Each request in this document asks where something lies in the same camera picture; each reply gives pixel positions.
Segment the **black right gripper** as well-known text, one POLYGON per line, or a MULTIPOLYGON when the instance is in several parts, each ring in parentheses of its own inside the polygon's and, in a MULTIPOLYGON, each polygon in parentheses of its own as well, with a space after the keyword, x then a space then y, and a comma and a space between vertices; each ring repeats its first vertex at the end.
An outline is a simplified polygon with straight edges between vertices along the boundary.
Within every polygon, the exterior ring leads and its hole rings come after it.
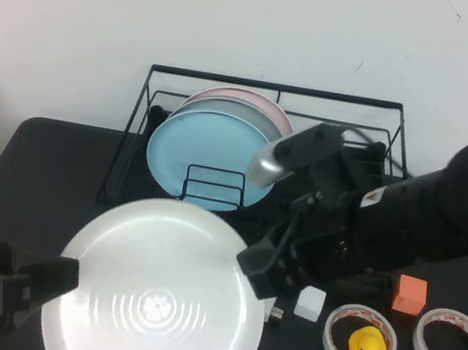
POLYGON ((307 285, 326 285, 351 274, 355 199, 368 184, 358 168, 351 159, 336 155, 308 165, 314 192, 295 200, 286 221, 237 254, 258 299, 291 295, 307 285))

